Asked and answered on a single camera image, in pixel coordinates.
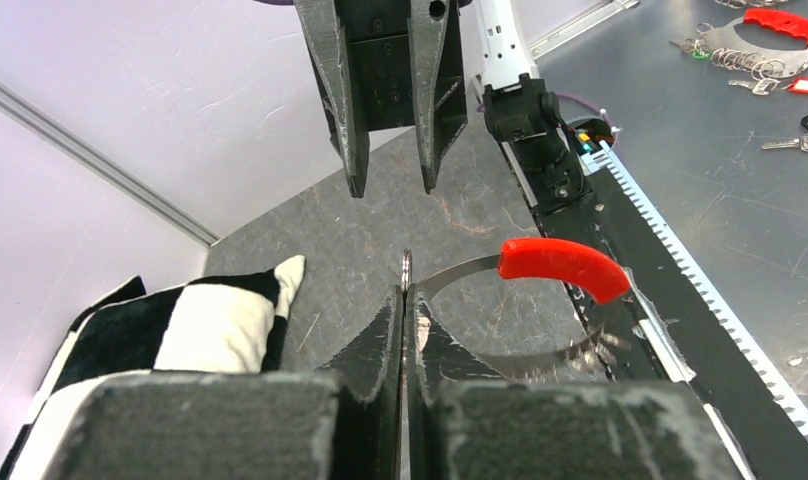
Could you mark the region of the metal keyring with red handle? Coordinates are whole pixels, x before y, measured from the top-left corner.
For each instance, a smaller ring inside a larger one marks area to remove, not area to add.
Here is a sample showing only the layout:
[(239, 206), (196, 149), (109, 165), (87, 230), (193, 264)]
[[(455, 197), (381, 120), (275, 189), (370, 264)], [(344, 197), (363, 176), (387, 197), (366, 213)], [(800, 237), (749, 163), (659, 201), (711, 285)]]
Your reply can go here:
[(603, 382), (621, 340), (585, 327), (554, 276), (505, 280), (499, 253), (439, 270), (412, 285), (428, 293), (444, 328), (511, 382)]

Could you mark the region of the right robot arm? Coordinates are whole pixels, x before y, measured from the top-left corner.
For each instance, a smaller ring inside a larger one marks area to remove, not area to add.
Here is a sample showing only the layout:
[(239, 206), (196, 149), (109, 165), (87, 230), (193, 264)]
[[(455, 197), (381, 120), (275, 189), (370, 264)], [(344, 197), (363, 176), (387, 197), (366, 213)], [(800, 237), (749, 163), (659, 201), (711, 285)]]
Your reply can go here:
[[(413, 127), (423, 185), (468, 122), (461, 3), (458, 1), (298, 1), (319, 95), (350, 194), (365, 192), (374, 131)], [(483, 115), (494, 140), (508, 144), (553, 212), (587, 188), (580, 145), (520, 36), (509, 1), (473, 5), (484, 62)]]

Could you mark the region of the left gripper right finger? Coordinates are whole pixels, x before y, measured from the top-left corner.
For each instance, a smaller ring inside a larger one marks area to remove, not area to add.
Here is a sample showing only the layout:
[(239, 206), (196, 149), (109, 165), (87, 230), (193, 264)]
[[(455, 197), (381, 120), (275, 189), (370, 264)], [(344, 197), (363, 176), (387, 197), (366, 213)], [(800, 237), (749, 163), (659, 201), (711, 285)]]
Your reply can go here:
[(444, 382), (500, 380), (502, 376), (467, 350), (439, 322), (428, 293), (410, 289), (403, 320), (406, 431), (412, 479), (441, 477), (436, 398)]

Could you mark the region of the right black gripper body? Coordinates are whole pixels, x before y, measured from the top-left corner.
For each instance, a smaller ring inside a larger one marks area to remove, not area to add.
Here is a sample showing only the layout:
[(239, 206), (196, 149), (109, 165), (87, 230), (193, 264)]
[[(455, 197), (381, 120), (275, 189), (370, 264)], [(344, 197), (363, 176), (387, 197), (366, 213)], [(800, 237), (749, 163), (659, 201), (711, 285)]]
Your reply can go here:
[[(409, 19), (411, 1), (335, 1), (345, 26), (352, 79), (357, 84), (357, 105), (368, 132), (415, 127), (410, 63)], [(465, 1), (443, 1), (447, 5), (447, 28), (436, 93), (435, 133), (457, 133), (467, 123), (467, 102), (463, 85), (460, 12)], [(332, 119), (326, 111), (327, 95), (315, 71), (322, 110), (332, 133)]]

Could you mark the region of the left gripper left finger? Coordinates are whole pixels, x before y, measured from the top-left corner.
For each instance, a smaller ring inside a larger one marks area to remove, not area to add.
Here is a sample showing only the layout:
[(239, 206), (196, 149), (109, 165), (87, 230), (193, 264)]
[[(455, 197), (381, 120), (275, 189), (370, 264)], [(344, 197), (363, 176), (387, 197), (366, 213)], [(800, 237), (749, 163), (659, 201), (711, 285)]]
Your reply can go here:
[(332, 439), (332, 479), (399, 477), (404, 294), (387, 289), (369, 324), (321, 366), (342, 388)]

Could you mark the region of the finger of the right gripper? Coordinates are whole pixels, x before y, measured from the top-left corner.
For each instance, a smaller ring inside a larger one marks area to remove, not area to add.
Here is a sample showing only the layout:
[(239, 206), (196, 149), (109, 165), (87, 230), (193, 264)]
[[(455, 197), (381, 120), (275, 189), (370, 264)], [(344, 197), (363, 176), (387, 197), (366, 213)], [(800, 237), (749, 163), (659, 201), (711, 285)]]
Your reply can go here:
[(439, 147), (436, 140), (436, 93), (447, 28), (447, 5), (429, 0), (410, 2), (409, 40), (412, 100), (420, 168), (426, 193), (436, 187)]
[(334, 0), (306, 0), (294, 3), (312, 63), (327, 95), (332, 119), (332, 140), (343, 163), (349, 192), (364, 196), (369, 165), (369, 133), (357, 105), (357, 84), (352, 79), (352, 62), (345, 26)]

